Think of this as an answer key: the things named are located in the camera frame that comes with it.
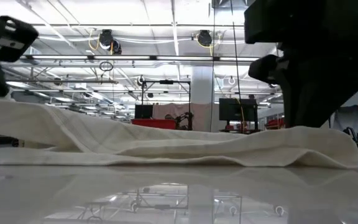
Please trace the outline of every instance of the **computer monitor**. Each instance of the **computer monitor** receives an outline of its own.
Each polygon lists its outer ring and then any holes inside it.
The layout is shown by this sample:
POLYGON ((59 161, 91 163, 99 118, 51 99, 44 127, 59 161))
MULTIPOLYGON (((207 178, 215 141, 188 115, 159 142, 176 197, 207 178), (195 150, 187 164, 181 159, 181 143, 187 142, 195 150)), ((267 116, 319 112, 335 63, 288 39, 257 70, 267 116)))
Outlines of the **computer monitor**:
MULTIPOLYGON (((255 99, 241 99, 244 121, 258 120, 258 104, 255 99)), ((219 120, 221 121, 242 121, 241 107, 237 99, 219 99, 219 120)))
POLYGON ((150 119, 153 117, 153 105, 135 105, 135 119, 150 119))

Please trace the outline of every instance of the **glossy reflective surface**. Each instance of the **glossy reflective surface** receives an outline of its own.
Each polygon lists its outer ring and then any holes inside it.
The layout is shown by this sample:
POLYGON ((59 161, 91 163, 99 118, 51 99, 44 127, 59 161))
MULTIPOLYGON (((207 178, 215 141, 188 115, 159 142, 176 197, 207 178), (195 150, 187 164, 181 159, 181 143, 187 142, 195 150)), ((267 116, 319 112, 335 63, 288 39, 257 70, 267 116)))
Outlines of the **glossy reflective surface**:
POLYGON ((5 223, 358 223, 358 170, 6 166, 5 223))

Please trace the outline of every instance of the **white column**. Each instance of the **white column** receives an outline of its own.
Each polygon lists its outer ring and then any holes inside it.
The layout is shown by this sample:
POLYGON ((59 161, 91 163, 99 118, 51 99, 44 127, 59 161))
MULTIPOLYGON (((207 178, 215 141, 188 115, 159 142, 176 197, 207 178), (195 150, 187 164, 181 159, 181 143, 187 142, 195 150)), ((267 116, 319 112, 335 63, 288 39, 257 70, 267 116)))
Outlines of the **white column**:
POLYGON ((189 224, 212 224, 214 189, 202 185, 188 187, 189 224))
POLYGON ((211 103, 211 96, 214 96, 212 67, 193 67, 192 69, 190 101, 200 104, 211 103))

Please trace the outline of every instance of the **black cable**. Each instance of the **black cable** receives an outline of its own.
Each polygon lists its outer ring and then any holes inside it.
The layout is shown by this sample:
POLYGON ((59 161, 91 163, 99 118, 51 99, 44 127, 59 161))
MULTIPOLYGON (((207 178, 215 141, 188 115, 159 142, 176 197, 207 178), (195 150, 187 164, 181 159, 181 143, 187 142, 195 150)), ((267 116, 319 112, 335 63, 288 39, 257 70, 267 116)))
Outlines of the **black cable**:
MULTIPOLYGON (((240 108, 242 108, 242 105, 241 105, 241 92, 240 92, 239 62, 237 60, 236 27, 234 25, 234 13, 233 13, 233 2, 232 2, 232 0, 230 0, 230 8, 231 8, 231 16, 232 16, 232 19, 233 19, 234 53, 236 54, 237 85, 239 87, 239 104, 240 104, 240 108)), ((244 133, 244 125, 245 124, 242 124, 242 126, 241 126, 241 131, 243 133, 244 133)))
POLYGON ((212 114, 213 114, 213 108, 214 108, 214 89, 215 89, 215 85, 214 85, 214 76, 215 76, 215 70, 214 70, 214 56, 215 56, 215 18, 216 18, 216 13, 214 10, 214 29, 213 29, 213 33, 212 33, 212 88, 211 88, 211 120, 209 122, 209 131, 212 132, 212 114))

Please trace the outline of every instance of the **ceiling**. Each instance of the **ceiling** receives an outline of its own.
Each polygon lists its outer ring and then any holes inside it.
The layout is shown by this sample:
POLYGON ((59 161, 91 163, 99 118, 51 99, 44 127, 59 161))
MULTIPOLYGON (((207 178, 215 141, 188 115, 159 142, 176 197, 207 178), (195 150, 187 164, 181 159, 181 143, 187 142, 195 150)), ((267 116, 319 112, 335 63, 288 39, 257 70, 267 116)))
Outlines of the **ceiling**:
MULTIPOLYGON (((262 57, 277 53, 275 44, 244 43, 244 11, 252 1, 233 0, 233 16, 230 8, 227 8, 229 1, 217 2, 220 3, 220 7, 213 10, 211 8, 213 0, 0 0, 0 16, 8 15, 32 24, 40 35, 32 47, 42 55, 107 55, 109 52, 101 47, 91 50, 90 44, 96 47, 97 42, 88 40, 89 38, 97 39, 102 29, 112 29, 114 38, 119 39, 122 46, 123 55, 210 56, 213 53, 215 57, 235 57, 235 46, 238 57, 262 57), (200 30, 210 31, 215 42, 213 49, 200 47, 195 38, 200 30)), ((100 62, 87 61, 86 65, 83 60, 40 62, 40 65, 36 67, 22 62, 4 63, 2 66, 7 79, 10 80, 23 80, 36 76, 40 80, 59 77, 63 80, 78 80, 78 83, 81 83, 80 80, 100 81, 101 75, 104 74, 104 80, 108 80, 110 76, 111 79, 119 82, 114 85, 112 83, 87 83, 84 89, 88 90, 139 90, 136 83, 141 75, 147 80, 187 81, 191 80, 192 75, 196 75, 193 74, 192 68, 199 66, 190 62, 158 63, 120 60, 112 62, 114 69, 111 72, 103 72, 98 68, 100 62), (43 67, 43 63, 47 62, 66 63, 67 66, 43 67)), ((209 62, 205 66, 212 66, 212 64, 209 62)), ((249 66, 246 64, 238 66, 241 92, 277 91, 266 83, 248 77, 248 69, 249 66)), ((221 94, 221 91, 238 91, 235 63, 217 63, 214 65, 214 72, 217 78, 215 80, 216 100, 221 97, 230 97, 221 94)), ((75 87, 67 83, 62 86, 50 83, 28 84, 30 88, 72 89, 75 87)), ((188 94, 180 85, 156 84, 150 90, 183 91, 183 93, 155 96, 154 101, 168 103, 188 100, 188 94)), ((122 104, 137 103, 135 98, 139 98, 139 94, 131 96, 123 93, 103 93, 103 96, 122 104)), ((89 99, 83 99, 80 93, 72 94, 70 97, 75 101, 90 102, 89 99)), ((257 98, 263 101, 266 96, 260 95, 257 98)))

